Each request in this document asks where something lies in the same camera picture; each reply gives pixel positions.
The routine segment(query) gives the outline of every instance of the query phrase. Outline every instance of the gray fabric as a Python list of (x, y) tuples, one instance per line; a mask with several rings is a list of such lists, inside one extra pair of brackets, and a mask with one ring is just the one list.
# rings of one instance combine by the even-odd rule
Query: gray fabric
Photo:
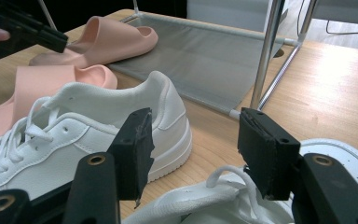
[[(237, 107), (255, 83), (264, 41), (260, 34), (153, 15), (129, 24), (152, 27), (158, 43), (145, 55), (109, 64), (111, 69), (140, 80), (158, 70), (183, 97), (223, 113)], [(277, 42), (273, 54), (283, 39)]]
[(312, 18), (358, 23), (358, 0), (318, 0)]

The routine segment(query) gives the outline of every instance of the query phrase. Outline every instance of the white sneaker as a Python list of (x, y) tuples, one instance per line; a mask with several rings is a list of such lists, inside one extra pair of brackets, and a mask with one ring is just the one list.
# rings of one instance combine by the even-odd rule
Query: white sneaker
[[(232, 173), (220, 176), (224, 171)], [(197, 185), (173, 189), (122, 221), (123, 224), (293, 222), (287, 203), (263, 200), (251, 177), (235, 166), (223, 166)]]
[(145, 107), (152, 109), (155, 145), (148, 180), (172, 172), (187, 160), (192, 135), (182, 99), (155, 71), (126, 90), (69, 83), (38, 99), (29, 116), (0, 137), (0, 190), (24, 189), (32, 200), (68, 183), (81, 158), (106, 151), (128, 115)]

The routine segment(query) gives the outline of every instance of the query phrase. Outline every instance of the pink slipper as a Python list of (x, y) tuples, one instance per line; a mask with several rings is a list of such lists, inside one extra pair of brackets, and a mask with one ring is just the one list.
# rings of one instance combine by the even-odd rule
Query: pink slipper
[(73, 65), (19, 66), (12, 97), (0, 105), (0, 136), (28, 115), (34, 101), (55, 94), (65, 83), (85, 82), (107, 89), (117, 88), (117, 78), (103, 65), (78, 69)]
[(147, 26), (133, 27), (105, 17), (91, 17), (82, 36), (63, 53), (48, 51), (34, 57), (30, 65), (72, 64), (85, 68), (145, 54), (158, 42), (158, 35)]

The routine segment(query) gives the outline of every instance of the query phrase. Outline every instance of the shoelace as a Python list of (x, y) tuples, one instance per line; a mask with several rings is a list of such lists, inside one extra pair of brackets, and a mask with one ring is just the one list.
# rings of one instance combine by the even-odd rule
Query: shoelace
[[(18, 151), (19, 145), (21, 145), (21, 138), (25, 136), (27, 142), (33, 137), (38, 137), (46, 141), (52, 141), (52, 136), (43, 131), (40, 127), (33, 123), (33, 116), (36, 109), (48, 101), (50, 97), (42, 97), (36, 100), (30, 110), (28, 117), (17, 121), (11, 130), (7, 131), (0, 137), (0, 173), (6, 172), (11, 163), (17, 163), (23, 161), (23, 156)], [(51, 123), (58, 117), (59, 108), (51, 110), (48, 116), (48, 123)], [(25, 132), (22, 133), (22, 126), (26, 122)]]
[(225, 172), (229, 171), (236, 175), (238, 175), (243, 182), (245, 183), (248, 193), (249, 193), (249, 200), (250, 204), (252, 206), (252, 210), (255, 213), (256, 219), (252, 217), (248, 217), (246, 214), (244, 214), (241, 210), (239, 211), (239, 214), (241, 218), (248, 223), (269, 223), (269, 221), (264, 217), (263, 212), (261, 211), (261, 207), (257, 202), (256, 198), (256, 186), (252, 178), (246, 174), (241, 168), (232, 166), (232, 165), (225, 165), (222, 167), (217, 168), (206, 180), (206, 187), (207, 188), (213, 188), (216, 186), (217, 181), (219, 180), (220, 175)]

